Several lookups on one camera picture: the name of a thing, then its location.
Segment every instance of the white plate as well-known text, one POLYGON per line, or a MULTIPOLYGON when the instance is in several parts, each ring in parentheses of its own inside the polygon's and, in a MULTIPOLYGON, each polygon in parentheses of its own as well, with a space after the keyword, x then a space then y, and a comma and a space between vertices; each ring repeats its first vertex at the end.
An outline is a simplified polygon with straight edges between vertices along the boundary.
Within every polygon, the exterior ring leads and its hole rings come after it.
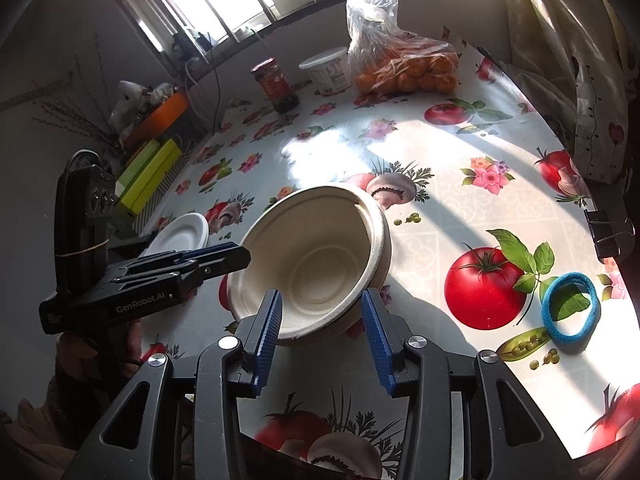
POLYGON ((187 213, 176 218, 146 248, 145 256, 165 251, 193 251, 207 245, 209 225, 200 213, 187 213))

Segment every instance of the silver screw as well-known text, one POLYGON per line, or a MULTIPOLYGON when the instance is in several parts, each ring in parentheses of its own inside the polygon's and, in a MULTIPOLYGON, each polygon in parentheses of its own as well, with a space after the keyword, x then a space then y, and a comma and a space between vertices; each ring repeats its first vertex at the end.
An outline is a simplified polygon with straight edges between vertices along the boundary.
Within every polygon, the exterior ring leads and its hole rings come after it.
POLYGON ((224 350, 231 350, 232 348, 238 346, 238 339, 236 339, 232 335, 225 336, 220 341, 218 341, 218 346, 224 350))
POLYGON ((166 362, 166 355, 153 354, 147 362, 152 366, 162 366, 166 362))
POLYGON ((480 358, 485 363, 492 365, 498 360, 498 354, 495 353, 493 350, 481 350, 480 358))
POLYGON ((427 346, 427 340, 421 335, 412 335, 409 339, 409 345, 414 348, 424 348, 427 346))

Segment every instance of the wall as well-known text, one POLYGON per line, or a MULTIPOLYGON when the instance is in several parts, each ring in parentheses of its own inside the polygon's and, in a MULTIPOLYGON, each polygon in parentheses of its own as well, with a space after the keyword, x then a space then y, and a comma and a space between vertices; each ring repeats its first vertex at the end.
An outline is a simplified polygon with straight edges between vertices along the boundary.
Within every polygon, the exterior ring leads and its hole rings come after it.
MULTIPOLYGON (((48 82, 82 62, 87 86, 107 101, 98 76, 94 35, 100 38, 106 87, 113 103, 120 79, 154 85, 168 78, 117 5, 118 0, 35 0, 0 51, 0 99, 30 89, 31 80, 48 82)), ((505 0, 400 0, 399 25, 439 38, 442 25, 509 60, 505 0)), ((329 7, 281 28, 266 39, 292 82, 306 79, 301 60, 321 50, 347 45, 344 4, 329 7)), ((260 94, 249 73, 267 56, 254 44, 219 67, 222 103, 232 96, 260 94)), ((192 94, 212 114, 216 101, 214 75, 207 75, 192 94)), ((83 95, 75 79, 74 91, 83 95)), ((85 102, 87 113, 92 110, 85 102)), ((21 397, 34 405, 44 398, 54 361, 53 338, 42 334, 37 306, 54 288, 52 220, 56 180, 67 158, 83 139, 60 135, 33 123, 34 108, 24 104, 0 114, 0 178, 4 211, 0 215, 4 298, 0 336, 4 345, 0 409, 15 413, 21 397)))

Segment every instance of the curtain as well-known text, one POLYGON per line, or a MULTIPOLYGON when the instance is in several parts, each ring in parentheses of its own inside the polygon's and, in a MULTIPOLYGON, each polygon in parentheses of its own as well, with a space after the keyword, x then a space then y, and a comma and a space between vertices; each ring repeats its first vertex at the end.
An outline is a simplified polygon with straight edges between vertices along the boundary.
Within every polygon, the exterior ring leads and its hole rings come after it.
POLYGON ((638 51, 605 0, 507 0, 512 64, 503 69, 547 119, 580 174, 610 184, 625 169, 638 51))

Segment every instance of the blue ring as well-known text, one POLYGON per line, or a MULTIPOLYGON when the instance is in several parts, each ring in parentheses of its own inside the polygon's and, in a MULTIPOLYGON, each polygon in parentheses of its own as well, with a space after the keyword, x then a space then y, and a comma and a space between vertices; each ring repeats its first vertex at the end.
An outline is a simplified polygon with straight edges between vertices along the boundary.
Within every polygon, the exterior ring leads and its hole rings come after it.
POLYGON ((598 322, 599 315, 600 301, 598 300, 598 295, 596 294, 596 288, 593 286, 593 282, 581 272, 568 272, 560 276, 546 290, 545 297, 542 301, 542 321, 545 324, 546 331, 549 332, 551 339, 553 339, 557 343, 572 344, 588 337, 591 331, 594 329, 596 323, 598 322), (569 283, 583 286, 588 292, 591 300, 591 311, 587 316, 584 325, 580 329, 580 332, 574 335, 567 335, 560 332, 551 319, 550 311, 551 297, 558 291, 560 287, 562 287, 563 285, 568 285, 569 283))

